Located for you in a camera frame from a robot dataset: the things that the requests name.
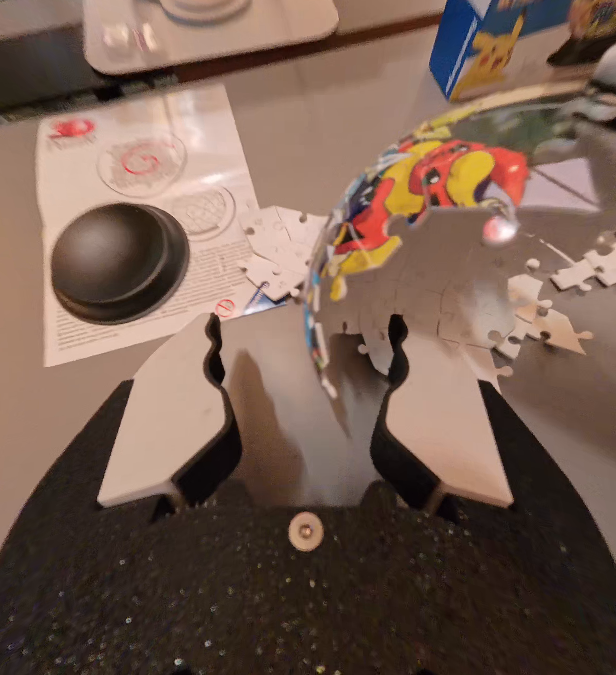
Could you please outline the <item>black round ball stand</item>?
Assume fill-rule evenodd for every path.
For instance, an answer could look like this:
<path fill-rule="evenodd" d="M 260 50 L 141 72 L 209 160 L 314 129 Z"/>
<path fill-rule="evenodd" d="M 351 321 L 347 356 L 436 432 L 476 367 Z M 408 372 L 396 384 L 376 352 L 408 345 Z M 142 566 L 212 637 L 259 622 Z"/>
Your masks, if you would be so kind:
<path fill-rule="evenodd" d="M 59 305 L 93 325 L 138 320 L 164 305 L 185 279 L 186 232 L 162 208 L 115 202 L 73 219 L 50 254 Z"/>

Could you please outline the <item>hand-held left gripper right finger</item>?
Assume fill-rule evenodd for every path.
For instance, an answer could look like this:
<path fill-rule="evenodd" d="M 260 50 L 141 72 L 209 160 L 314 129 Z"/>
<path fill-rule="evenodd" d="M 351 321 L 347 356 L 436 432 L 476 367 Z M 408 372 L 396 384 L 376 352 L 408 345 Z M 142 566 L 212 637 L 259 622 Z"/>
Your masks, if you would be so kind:
<path fill-rule="evenodd" d="M 374 426 L 375 469 L 408 507 L 439 510 L 448 497 L 509 508 L 514 497 L 480 388 L 458 346 L 388 324 L 393 358 Z"/>

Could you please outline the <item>partly built puzzle ball shell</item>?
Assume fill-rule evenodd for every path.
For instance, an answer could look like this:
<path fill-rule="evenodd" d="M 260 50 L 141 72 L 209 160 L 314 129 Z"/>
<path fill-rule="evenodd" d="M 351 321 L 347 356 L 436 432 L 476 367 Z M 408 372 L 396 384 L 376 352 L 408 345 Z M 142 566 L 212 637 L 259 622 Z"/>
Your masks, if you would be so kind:
<path fill-rule="evenodd" d="M 342 196 L 317 237 L 304 295 L 305 335 L 321 386 L 335 400 L 331 328 L 363 335 L 373 366 L 388 375 L 388 321 L 451 345 L 493 349 L 535 304 L 502 290 L 502 251 L 527 242 L 526 208 L 598 211 L 581 192 L 540 167 L 567 164 L 577 120 L 616 119 L 616 92 L 576 82 L 474 99 L 422 122 L 388 147 Z"/>

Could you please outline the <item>joined white puzzle pieces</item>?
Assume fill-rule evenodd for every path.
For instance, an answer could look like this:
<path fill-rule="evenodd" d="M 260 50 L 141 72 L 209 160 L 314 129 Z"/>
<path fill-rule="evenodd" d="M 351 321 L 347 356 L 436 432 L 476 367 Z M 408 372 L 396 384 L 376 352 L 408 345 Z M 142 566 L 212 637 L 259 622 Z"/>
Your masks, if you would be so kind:
<path fill-rule="evenodd" d="M 246 278 L 273 303 L 296 297 L 329 215 L 267 207 L 238 216 L 249 252 L 238 260 Z"/>

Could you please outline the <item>printed paper leaflet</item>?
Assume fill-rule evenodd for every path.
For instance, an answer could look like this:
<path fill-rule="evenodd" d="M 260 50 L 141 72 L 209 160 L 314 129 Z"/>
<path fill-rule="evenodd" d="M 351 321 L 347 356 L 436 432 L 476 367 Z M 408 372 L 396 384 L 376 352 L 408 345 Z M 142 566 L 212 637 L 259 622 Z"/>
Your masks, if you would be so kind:
<path fill-rule="evenodd" d="M 225 86 L 186 86 L 42 120 L 35 150 L 43 242 L 43 364 L 54 367 L 174 334 L 201 313 L 226 321 L 286 304 L 238 263 L 251 257 L 240 218 L 258 207 Z M 158 207 L 185 231 L 190 261 L 172 297 L 117 327 L 71 316 L 52 290 L 50 255 L 94 207 Z"/>

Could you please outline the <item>white tray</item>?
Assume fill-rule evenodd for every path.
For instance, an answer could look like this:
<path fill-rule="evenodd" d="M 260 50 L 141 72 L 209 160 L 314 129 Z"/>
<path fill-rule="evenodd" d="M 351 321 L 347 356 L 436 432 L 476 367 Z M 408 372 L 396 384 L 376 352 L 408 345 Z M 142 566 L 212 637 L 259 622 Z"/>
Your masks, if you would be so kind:
<path fill-rule="evenodd" d="M 83 1 L 84 55 L 103 75 L 312 43 L 335 33 L 333 1 Z"/>

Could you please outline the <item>puzzle ball box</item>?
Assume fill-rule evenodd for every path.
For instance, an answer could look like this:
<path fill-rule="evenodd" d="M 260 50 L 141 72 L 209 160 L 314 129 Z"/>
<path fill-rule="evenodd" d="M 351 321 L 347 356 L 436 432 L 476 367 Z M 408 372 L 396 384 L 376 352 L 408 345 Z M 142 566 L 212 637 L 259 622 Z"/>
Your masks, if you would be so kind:
<path fill-rule="evenodd" d="M 616 44 L 616 1 L 448 1 L 429 68 L 445 99 L 587 80 Z"/>

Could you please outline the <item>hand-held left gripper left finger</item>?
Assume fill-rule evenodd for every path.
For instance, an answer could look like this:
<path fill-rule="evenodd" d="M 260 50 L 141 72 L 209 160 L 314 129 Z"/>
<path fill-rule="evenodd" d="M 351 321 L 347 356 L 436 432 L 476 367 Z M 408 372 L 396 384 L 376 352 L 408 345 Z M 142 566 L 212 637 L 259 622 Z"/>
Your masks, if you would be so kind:
<path fill-rule="evenodd" d="M 223 379 L 219 317 L 199 315 L 136 372 L 98 492 L 101 507 L 150 497 L 206 502 L 243 453 Z"/>

